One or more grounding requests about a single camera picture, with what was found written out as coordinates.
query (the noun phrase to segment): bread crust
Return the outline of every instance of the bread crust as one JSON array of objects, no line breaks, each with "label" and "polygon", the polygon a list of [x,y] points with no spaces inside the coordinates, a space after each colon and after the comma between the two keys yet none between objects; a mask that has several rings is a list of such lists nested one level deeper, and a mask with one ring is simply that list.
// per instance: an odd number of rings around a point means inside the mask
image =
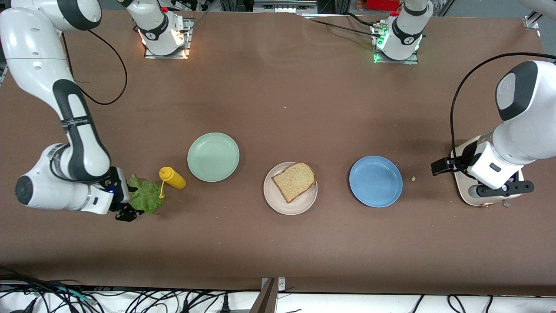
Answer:
[{"label": "bread crust", "polygon": [[[307,167],[311,170],[311,172],[313,173],[313,182],[309,185],[309,187],[307,187],[307,189],[303,190],[301,193],[299,193],[297,196],[295,196],[295,198],[293,198],[291,201],[288,201],[286,198],[286,195],[284,194],[284,191],[282,191],[282,188],[280,188],[280,186],[278,185],[278,183],[276,182],[276,180],[274,179],[276,176],[282,174],[283,172],[285,172],[287,169],[291,168],[292,166],[296,165],[296,164],[305,164],[307,165]],[[272,180],[274,181],[274,183],[276,184],[276,186],[278,186],[278,190],[280,190],[280,193],[282,194],[282,196],[284,197],[284,199],[286,200],[286,203],[292,203],[295,199],[297,199],[300,195],[304,194],[307,192],[307,190],[309,190],[315,183],[316,183],[316,174],[315,171],[313,170],[313,168],[308,165],[305,162],[298,162],[295,164],[291,164],[290,166],[288,166],[287,168],[285,168],[282,172],[272,176]]]}]

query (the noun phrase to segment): yellow bottle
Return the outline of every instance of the yellow bottle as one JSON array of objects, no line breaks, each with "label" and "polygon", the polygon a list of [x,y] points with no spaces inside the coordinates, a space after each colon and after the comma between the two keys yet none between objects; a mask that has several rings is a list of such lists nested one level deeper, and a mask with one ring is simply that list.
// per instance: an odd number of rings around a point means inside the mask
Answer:
[{"label": "yellow bottle", "polygon": [[183,189],[185,187],[185,179],[171,167],[163,167],[158,171],[158,176],[162,179],[162,186],[160,188],[159,198],[164,198],[162,195],[162,188],[164,183],[176,188]]}]

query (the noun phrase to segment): green plate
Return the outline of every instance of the green plate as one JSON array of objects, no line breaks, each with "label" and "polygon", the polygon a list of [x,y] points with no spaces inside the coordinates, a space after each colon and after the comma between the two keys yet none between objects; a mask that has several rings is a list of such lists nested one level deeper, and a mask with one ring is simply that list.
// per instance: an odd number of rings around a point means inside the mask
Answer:
[{"label": "green plate", "polygon": [[230,176],[239,162],[240,150],[236,142],[221,133],[208,133],[197,138],[187,153],[191,173],[210,183]]}]

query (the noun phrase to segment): blue plate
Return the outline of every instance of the blue plate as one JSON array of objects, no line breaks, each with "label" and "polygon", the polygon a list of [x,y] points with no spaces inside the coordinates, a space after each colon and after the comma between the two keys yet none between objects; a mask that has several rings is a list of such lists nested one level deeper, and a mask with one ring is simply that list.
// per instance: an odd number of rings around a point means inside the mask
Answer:
[{"label": "blue plate", "polygon": [[403,182],[396,165],[377,155],[359,159],[349,173],[349,186],[364,205],[384,208],[396,202]]}]

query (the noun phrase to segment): black plug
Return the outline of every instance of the black plug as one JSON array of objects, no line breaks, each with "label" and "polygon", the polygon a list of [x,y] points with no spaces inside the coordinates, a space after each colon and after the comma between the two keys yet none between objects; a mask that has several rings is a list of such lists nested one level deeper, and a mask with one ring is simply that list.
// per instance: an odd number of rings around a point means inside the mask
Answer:
[{"label": "black plug", "polygon": [[220,310],[220,313],[230,313],[232,310],[230,310],[230,305],[228,303],[228,294],[224,294],[224,303],[222,304],[222,310]]}]

